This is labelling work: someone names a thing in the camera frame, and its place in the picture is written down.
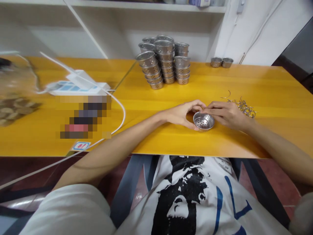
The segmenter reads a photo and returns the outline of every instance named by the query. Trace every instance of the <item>hand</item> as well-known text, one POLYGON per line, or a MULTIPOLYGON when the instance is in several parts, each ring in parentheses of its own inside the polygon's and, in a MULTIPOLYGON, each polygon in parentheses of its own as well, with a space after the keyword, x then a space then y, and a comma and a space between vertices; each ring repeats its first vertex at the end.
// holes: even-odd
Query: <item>hand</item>
POLYGON ((206 105, 200 100, 195 100, 187 103, 180 104, 176 107, 160 111, 158 115, 161 115, 162 119, 166 122, 173 124, 183 125, 189 129, 198 131, 199 128, 196 127, 194 123, 189 122, 186 119, 186 115, 189 111, 198 112, 202 108, 206 108, 206 105))
POLYGON ((201 111, 212 117, 224 126, 239 131, 247 131, 254 120, 244 115, 233 102, 213 101, 207 108, 201 111))

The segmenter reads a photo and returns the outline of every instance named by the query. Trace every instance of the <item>floor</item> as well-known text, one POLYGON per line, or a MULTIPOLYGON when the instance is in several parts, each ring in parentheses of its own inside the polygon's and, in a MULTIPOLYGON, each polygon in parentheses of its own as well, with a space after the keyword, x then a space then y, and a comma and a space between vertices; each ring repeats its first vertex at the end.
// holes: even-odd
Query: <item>floor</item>
MULTIPOLYGON (((12 186, 0 191, 0 206, 20 209, 24 211, 35 211, 40 202, 49 193, 49 191, 41 192, 36 195, 24 197, 22 200, 7 201, 3 199, 4 193, 14 193, 23 190, 27 192, 27 189, 49 187, 57 183, 61 175, 81 157, 73 157, 65 162, 62 162, 54 167, 51 167, 45 171, 42 171, 36 175, 23 179, 12 186)), ((30 157, 0 157, 0 185, 21 177, 25 174, 31 173, 44 166, 57 162, 61 158, 59 157, 42 157, 42 158, 30 158, 30 157)), ((117 191, 118 185, 126 170, 130 157, 126 158, 117 168, 115 168, 110 174, 108 174, 100 183, 99 190, 105 196, 108 203, 111 204, 114 195, 117 191)), ((294 207, 300 199, 300 194, 292 183, 290 178, 283 172, 283 170, 271 159, 258 160, 264 173, 266 174, 270 184, 284 206, 288 216, 292 218, 294 207)), ((247 172, 242 166, 239 182, 254 196, 255 192, 251 185, 247 172)), ((143 170, 141 171, 139 181, 137 183, 135 196, 131 209, 133 209, 140 200, 148 193, 144 180, 143 170)))

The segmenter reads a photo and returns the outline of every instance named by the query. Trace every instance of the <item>label sticker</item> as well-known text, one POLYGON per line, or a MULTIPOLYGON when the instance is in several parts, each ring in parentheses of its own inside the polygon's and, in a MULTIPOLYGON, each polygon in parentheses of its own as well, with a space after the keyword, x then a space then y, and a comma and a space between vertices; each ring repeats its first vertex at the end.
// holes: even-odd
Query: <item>label sticker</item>
POLYGON ((88 148, 90 144, 91 142, 77 142, 75 146, 72 148, 72 150, 84 150, 88 148))

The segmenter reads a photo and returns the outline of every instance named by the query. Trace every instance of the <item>stainless steel strainer cup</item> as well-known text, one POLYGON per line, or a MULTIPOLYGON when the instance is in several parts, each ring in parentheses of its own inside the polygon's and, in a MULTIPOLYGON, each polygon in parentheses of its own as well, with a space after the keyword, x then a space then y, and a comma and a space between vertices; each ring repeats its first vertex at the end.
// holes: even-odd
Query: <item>stainless steel strainer cup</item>
POLYGON ((159 65, 161 66, 161 68, 170 68, 174 66, 174 61, 162 61, 159 60, 159 65))
POLYGON ((174 59, 176 68, 187 68, 190 65, 189 57, 175 56, 174 59))
POLYGON ((149 67, 157 64, 157 59, 155 57, 154 51, 140 53, 136 56, 136 60, 141 67, 149 67))
POLYGON ((187 57, 188 56, 188 52, 189 51, 187 51, 187 52, 177 52, 177 51, 175 51, 175 56, 185 56, 185 57, 187 57))
POLYGON ((220 57, 212 57, 211 58, 211 66, 214 68, 220 67, 222 64, 222 58, 220 57))
POLYGON ((176 79, 177 79, 178 84, 180 84, 180 85, 186 85, 189 82, 189 77, 187 77, 185 79, 179 79, 176 77, 176 79))
POLYGON ((138 46, 140 47, 141 52, 146 52, 146 51, 155 51, 156 46, 151 43, 139 43, 138 46))
POLYGON ((171 78, 174 76, 174 72, 171 72, 171 73, 163 73, 163 77, 164 78, 171 78))
POLYGON ((222 67, 223 68, 230 68, 231 64, 234 62, 232 58, 225 57, 223 58, 222 67))
POLYGON ((154 43, 156 40, 157 38, 153 38, 153 37, 142 39, 143 42, 147 42, 147 43, 154 43))
POLYGON ((169 37, 169 36, 166 36, 166 35, 158 35, 156 37, 156 40, 165 40, 165 41, 170 41, 174 44, 174 39, 169 37))
POLYGON ((175 42, 176 52, 188 52, 189 44, 182 42, 175 42))
POLYGON ((174 43, 170 41, 158 40, 154 42, 156 52, 160 54, 170 54, 174 51, 174 43))
POLYGON ((161 68, 162 73, 172 73, 174 72, 174 66, 169 67, 169 68, 161 68))
POLYGON ((159 70, 159 72, 157 72, 155 74, 152 74, 152 75, 145 74, 144 76, 146 77, 146 79, 156 79, 159 76, 161 76, 161 70, 159 70))
POLYGON ((214 118, 210 114, 197 112, 193 116, 193 122, 199 128, 200 132, 206 132, 214 126, 214 118))
POLYGON ((156 63, 150 67, 141 67, 142 71, 146 75, 153 75, 160 71, 159 65, 156 63))
POLYGON ((190 65, 187 68, 175 68, 176 74, 186 74, 190 72, 190 65))
POLYGON ((159 89, 161 89, 163 87, 164 83, 163 83, 163 80, 162 80, 162 81, 160 81, 159 83, 156 83, 156 84, 150 84, 149 83, 149 85, 150 85, 150 87, 152 89, 159 90, 159 89))
POLYGON ((178 73, 176 74, 176 77, 179 79, 189 78, 189 76, 190 76, 190 72, 186 74, 178 74, 178 73))
POLYGON ((163 80, 164 80, 164 82, 165 82, 166 84, 172 84, 172 83, 175 82, 175 77, 172 76, 172 77, 170 77, 170 78, 163 78, 163 80))
POLYGON ((160 53, 157 53, 157 54, 156 54, 156 58, 157 58, 158 60, 163 60, 163 61, 172 61, 172 60, 174 60, 174 52, 169 53, 169 54, 160 54, 160 53))
POLYGON ((162 81, 162 75, 160 75, 158 78, 156 78, 156 79, 147 79, 146 78, 146 80, 147 80, 147 82, 149 83, 149 84, 157 84, 157 83, 159 83, 159 82, 161 82, 162 81))

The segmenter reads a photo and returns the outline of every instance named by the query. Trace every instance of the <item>forearm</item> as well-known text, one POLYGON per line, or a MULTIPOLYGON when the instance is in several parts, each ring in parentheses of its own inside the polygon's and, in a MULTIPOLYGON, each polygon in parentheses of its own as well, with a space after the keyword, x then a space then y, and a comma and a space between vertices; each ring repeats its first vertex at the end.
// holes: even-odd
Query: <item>forearm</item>
POLYGON ((245 131, 253 137, 295 181, 313 186, 313 159, 283 137, 257 122, 245 131))
POLYGON ((101 143, 71 166, 54 190, 66 185, 88 183, 97 186, 100 180, 119 165, 134 148, 165 121, 156 114, 101 143))

